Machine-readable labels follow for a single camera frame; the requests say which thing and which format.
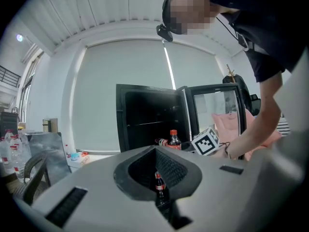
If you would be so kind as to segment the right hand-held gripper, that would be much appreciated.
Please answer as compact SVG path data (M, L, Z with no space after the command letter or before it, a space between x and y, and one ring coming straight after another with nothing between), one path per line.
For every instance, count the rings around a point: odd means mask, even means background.
M194 137L191 142L181 144L181 150L191 152L202 156L211 155L219 148L219 137L212 127L207 127L206 130Z

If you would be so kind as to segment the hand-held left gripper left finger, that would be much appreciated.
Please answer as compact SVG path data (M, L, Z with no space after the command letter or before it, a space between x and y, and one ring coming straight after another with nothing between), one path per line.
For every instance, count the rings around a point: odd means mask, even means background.
M146 148L130 150L88 163L52 185L32 205L43 216L74 187L87 193L64 224L66 232L172 232L153 201L125 195L113 177L116 166Z

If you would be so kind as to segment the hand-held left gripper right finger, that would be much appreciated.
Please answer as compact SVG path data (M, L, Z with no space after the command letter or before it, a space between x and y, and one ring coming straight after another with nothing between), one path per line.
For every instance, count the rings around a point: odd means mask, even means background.
M175 229L241 229L244 197L240 175L222 166L242 169L243 163L155 149L155 166L167 185L169 222Z

